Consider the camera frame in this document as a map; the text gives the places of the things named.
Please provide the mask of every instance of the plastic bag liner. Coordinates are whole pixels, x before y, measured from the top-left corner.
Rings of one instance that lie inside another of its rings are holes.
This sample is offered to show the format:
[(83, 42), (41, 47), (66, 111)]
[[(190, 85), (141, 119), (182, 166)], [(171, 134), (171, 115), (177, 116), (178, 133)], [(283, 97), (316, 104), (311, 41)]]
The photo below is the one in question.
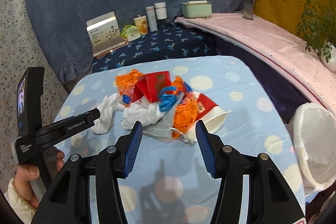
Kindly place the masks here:
[(287, 127), (302, 172), (306, 195), (329, 188), (336, 180), (336, 120), (315, 103), (297, 108)]

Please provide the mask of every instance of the white cloth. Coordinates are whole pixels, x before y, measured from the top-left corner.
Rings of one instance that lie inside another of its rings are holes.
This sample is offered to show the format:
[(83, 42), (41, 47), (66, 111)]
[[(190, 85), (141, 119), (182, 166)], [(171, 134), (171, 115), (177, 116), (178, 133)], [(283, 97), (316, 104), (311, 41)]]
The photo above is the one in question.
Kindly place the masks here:
[(140, 101), (134, 102), (130, 107), (126, 107), (123, 111), (124, 120), (121, 126), (125, 130), (133, 128), (136, 121), (140, 121), (142, 126), (148, 126), (160, 120), (165, 112), (160, 112), (160, 102), (150, 103), (145, 96)]
[(125, 108), (121, 102), (122, 97), (118, 93), (114, 93), (109, 97), (104, 97), (104, 100), (97, 107), (100, 111), (100, 118), (95, 120), (94, 126), (91, 128), (95, 134), (104, 134), (109, 131), (112, 123), (113, 112), (115, 110), (123, 110)]
[(30, 224), (34, 217), (35, 209), (17, 194), (14, 186), (14, 179), (9, 181), (8, 191), (4, 196), (22, 222), (24, 224)]

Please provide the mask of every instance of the gripper handle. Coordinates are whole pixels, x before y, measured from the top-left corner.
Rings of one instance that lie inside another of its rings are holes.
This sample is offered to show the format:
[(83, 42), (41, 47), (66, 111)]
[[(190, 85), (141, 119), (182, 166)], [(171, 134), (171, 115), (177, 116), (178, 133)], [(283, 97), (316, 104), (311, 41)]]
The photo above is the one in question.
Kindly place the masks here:
[(41, 201), (47, 188), (49, 187), (51, 180), (57, 175), (56, 160), (57, 160), (57, 148), (51, 147), (43, 152), (43, 159), (45, 165), (39, 165), (40, 177), (36, 180), (30, 181), (30, 186), (33, 189), (38, 201)]

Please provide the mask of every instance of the terrazzo wall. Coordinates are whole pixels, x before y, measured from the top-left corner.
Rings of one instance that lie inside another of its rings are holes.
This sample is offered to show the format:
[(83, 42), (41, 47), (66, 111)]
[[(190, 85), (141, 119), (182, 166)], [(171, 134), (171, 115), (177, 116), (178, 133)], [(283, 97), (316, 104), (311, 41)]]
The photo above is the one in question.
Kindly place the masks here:
[(53, 73), (33, 32), (24, 0), (0, 0), (0, 188), (16, 171), (10, 140), (17, 136), (16, 88), (27, 67), (45, 68), (42, 123), (52, 123), (68, 94)]

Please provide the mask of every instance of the green plant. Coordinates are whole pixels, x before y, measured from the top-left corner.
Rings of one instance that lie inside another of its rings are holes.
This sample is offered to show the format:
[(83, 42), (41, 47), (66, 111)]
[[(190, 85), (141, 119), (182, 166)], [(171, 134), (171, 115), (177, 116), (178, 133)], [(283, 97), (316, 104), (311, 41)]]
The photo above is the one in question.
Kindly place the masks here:
[(303, 4), (296, 33), (307, 42), (306, 50), (331, 58), (331, 45), (336, 46), (336, 6), (334, 0), (296, 0)]

